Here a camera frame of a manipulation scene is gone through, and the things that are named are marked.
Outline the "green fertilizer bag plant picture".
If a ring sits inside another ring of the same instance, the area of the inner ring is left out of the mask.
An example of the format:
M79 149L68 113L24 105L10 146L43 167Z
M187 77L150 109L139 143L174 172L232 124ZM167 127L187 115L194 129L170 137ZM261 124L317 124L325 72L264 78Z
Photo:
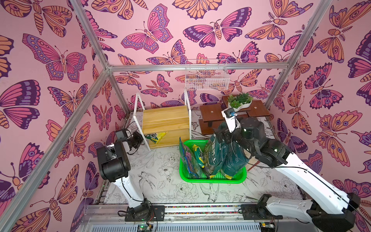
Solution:
M203 151L203 171L208 179L214 178L221 170L228 153L228 146L224 142L220 144L214 134L205 145Z

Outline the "small green seed packet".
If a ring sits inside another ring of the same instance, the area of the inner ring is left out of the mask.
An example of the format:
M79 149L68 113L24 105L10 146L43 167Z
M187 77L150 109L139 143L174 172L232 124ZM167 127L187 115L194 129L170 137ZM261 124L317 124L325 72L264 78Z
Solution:
M150 133L146 135L146 139L154 144L157 144L166 134L166 132Z

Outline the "dark green fertilizer bag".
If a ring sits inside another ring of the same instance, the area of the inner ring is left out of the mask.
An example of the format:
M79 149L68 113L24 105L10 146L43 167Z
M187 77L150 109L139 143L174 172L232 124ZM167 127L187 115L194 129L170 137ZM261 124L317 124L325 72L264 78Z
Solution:
M250 161L250 155L236 142L228 146L228 153L221 168L223 176L231 180Z

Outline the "blue edged soil bag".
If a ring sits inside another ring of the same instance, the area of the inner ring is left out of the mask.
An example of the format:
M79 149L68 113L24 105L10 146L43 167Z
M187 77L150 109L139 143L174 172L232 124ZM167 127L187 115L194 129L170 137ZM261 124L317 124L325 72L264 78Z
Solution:
M196 160L194 152L183 143L181 137L179 138L179 146L182 162L183 165L186 166L188 175L192 179L200 179L202 176L202 169Z

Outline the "small yellow fertilizer packet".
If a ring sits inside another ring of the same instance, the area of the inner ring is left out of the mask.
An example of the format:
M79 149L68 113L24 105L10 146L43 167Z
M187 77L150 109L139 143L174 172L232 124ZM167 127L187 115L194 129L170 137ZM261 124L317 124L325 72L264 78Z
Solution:
M192 146L192 150L194 152L197 164L201 167L204 168L204 160L203 160L203 152L201 148L197 145Z

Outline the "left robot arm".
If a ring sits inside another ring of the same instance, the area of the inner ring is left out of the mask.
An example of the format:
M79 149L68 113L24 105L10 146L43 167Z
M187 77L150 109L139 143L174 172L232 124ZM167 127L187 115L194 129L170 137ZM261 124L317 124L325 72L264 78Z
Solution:
M128 201L127 209L118 211L118 215L128 221L149 223L156 220L153 205L129 175L131 166L128 154L132 149L140 147L143 137L129 129L115 131L115 135L115 142L97 149L97 158L101 177L118 187Z

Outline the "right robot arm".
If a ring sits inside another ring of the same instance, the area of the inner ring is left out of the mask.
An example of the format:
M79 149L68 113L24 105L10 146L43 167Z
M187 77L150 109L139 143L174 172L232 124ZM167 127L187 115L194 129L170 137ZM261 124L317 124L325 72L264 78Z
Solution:
M288 216L314 224L323 232L348 232L356 224L360 198L330 184L309 168L284 143L267 138L256 118L226 118L215 132L218 142L235 142L247 154L290 178L308 193L310 200L290 200L264 194L258 203L272 216Z

